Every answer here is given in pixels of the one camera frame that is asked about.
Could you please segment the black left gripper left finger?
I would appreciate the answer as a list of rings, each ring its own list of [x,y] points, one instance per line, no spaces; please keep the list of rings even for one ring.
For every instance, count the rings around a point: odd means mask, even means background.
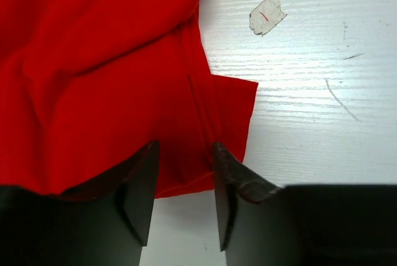
[[[1,187],[2,265],[138,265],[159,173],[152,141],[60,195]]]

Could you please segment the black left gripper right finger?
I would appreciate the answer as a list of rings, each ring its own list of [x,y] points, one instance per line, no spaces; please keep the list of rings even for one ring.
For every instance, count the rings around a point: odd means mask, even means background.
[[[213,145],[228,265],[395,265],[395,185],[278,187]]]

